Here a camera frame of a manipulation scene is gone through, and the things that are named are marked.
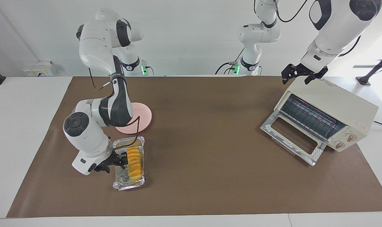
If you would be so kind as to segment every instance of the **wire rack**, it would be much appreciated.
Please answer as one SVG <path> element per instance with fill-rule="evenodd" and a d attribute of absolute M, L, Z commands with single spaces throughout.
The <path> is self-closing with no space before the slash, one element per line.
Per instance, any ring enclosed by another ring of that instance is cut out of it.
<path fill-rule="evenodd" d="M 281 108 L 281 115 L 313 135 L 315 138 L 328 140 L 346 126 L 344 123 L 322 112 L 294 94 Z"/>

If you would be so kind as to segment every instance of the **brown table mat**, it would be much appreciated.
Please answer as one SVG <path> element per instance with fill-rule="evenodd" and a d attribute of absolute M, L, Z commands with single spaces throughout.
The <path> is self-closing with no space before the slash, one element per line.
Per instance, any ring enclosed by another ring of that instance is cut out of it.
<path fill-rule="evenodd" d="M 145 185 L 117 191 L 114 167 L 84 176 L 71 166 L 78 151 L 64 119 L 78 101 L 111 92 L 74 77 L 8 217 L 382 211 L 382 187 L 357 145 L 329 148 L 311 167 L 260 130 L 287 88 L 279 77 L 127 81 L 131 101 L 153 113 L 140 133 Z M 112 141 L 128 137 L 113 127 L 104 132 Z"/>

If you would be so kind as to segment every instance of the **round pink plate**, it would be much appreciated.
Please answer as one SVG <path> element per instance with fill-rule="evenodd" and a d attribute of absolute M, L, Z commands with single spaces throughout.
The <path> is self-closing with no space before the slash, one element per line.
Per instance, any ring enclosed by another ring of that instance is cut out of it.
<path fill-rule="evenodd" d="M 132 102 L 132 109 L 134 110 L 134 117 L 130 122 L 133 122 L 138 116 L 139 118 L 139 132 L 143 131 L 152 121 L 152 111 L 149 107 L 143 103 Z M 125 134 L 136 134 L 136 128 L 138 123 L 135 122 L 132 125 L 125 127 L 116 127 L 116 129 Z"/>

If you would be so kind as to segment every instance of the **white toaster oven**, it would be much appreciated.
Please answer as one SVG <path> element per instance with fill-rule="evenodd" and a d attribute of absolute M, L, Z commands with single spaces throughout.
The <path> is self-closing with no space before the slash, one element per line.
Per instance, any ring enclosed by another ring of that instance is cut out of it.
<path fill-rule="evenodd" d="M 310 165 L 315 165 L 326 146 L 341 152 L 365 138 L 378 106 L 348 92 L 326 79 L 305 85 L 298 77 L 283 94 L 273 114 L 261 129 L 276 142 Z M 316 142 L 312 150 L 296 145 L 273 123 L 282 119 Z"/>

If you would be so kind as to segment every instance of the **green light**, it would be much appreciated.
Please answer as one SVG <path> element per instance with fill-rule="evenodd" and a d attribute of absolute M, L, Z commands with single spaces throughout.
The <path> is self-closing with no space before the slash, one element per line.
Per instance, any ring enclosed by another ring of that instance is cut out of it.
<path fill-rule="evenodd" d="M 236 66 L 236 69 L 234 70 L 234 74 L 238 75 L 240 71 L 240 66 Z"/>
<path fill-rule="evenodd" d="M 148 71 L 146 70 L 145 66 L 142 66 L 142 73 L 143 73 L 144 75 L 146 75 L 146 74 L 148 73 Z"/>

